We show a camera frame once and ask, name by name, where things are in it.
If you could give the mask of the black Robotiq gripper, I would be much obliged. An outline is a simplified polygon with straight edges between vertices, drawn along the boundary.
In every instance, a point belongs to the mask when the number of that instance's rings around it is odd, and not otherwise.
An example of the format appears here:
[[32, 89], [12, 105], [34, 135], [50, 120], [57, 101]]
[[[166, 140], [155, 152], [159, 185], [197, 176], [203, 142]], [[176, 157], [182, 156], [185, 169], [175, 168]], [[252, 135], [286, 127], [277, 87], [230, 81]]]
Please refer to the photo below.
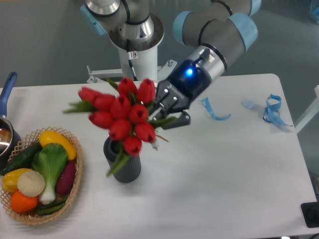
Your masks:
[[[160, 81], [152, 112], [159, 110], [153, 119], [164, 119], [169, 114], [187, 110], [190, 104], [211, 84], [210, 75], [205, 71], [205, 60], [185, 60], [169, 76]], [[172, 129], [190, 125], [191, 117], [187, 111], [162, 129]]]

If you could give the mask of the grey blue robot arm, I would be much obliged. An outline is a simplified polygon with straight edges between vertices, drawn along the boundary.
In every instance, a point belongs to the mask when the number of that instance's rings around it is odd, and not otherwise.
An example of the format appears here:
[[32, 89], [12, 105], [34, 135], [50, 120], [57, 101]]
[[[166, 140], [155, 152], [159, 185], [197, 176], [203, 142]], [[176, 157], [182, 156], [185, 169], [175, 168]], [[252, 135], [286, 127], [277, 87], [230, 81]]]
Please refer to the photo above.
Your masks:
[[173, 34], [194, 52], [176, 68], [163, 70], [165, 78], [158, 70], [164, 27], [149, 1], [87, 0], [80, 10], [91, 29], [109, 35], [117, 47], [123, 76], [158, 82], [150, 120], [168, 129], [190, 124], [191, 103], [255, 42], [258, 30], [251, 16], [260, 5], [259, 0], [215, 0], [202, 12], [181, 12]]

